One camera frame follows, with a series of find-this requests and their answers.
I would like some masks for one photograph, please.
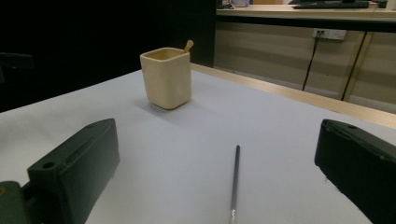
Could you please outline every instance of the white table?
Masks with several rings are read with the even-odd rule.
[[[2,113],[0,180],[24,185],[35,161],[114,118],[120,165],[87,223],[229,223],[236,145],[236,223],[370,223],[314,164],[320,123],[347,122],[392,144],[395,129],[195,70],[192,92],[185,105],[162,110],[136,71]]]

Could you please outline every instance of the dark wall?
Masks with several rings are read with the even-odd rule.
[[[213,66],[215,1],[57,1],[2,5],[0,52],[30,54],[34,69],[3,67],[0,112],[140,69],[139,55],[183,49]]]

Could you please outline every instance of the cup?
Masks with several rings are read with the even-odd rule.
[[[190,53],[182,49],[155,49],[140,55],[148,100],[163,109],[175,109],[191,98]]]

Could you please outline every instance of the cabinet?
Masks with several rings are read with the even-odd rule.
[[[301,90],[312,34],[313,28],[218,21],[215,68]],[[396,34],[369,32],[366,51],[356,52],[362,34],[319,40],[305,90],[333,99],[347,90],[344,101],[396,113]]]

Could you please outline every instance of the screw hole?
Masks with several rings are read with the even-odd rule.
[[[55,166],[55,162],[47,162],[43,165],[43,168],[49,169],[49,168],[52,168],[53,166]]]

